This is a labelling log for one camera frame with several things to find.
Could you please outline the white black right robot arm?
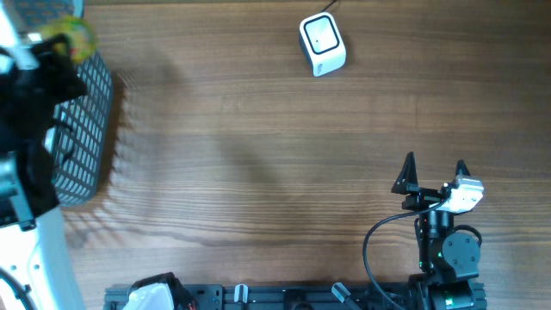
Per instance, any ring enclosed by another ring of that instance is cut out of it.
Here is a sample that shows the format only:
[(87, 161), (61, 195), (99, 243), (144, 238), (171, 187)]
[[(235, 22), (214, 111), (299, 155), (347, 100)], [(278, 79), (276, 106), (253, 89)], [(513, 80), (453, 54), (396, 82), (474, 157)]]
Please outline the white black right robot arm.
[(482, 237), (470, 225), (456, 225), (455, 217), (467, 214), (481, 201), (484, 186), (472, 177), (464, 161), (456, 164), (455, 177), (440, 189), (418, 184), (413, 152), (405, 162), (391, 192), (403, 195), (402, 208), (414, 217), (421, 272), (409, 277), (405, 309), (475, 309), (485, 302), (473, 279), (479, 276)]

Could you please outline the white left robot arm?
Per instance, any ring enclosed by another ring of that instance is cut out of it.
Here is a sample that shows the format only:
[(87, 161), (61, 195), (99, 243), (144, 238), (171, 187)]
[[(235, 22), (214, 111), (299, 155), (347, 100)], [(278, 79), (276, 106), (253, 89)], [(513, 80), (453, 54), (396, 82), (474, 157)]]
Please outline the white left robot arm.
[(1, 3), (1, 296), (14, 309), (82, 309), (54, 185), (47, 132), (63, 102), (86, 94), (68, 33), (33, 34)]

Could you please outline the yellow oil bottle silver cap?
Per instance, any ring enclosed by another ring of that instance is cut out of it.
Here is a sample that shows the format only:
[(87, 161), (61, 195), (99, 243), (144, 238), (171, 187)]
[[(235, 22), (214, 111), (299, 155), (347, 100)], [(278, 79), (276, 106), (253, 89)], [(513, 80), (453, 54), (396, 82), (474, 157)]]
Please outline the yellow oil bottle silver cap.
[(53, 44), (54, 50), (68, 56), (74, 65), (83, 63), (97, 51), (98, 39), (95, 29), (83, 18), (65, 15), (39, 28), (43, 41), (62, 37)]

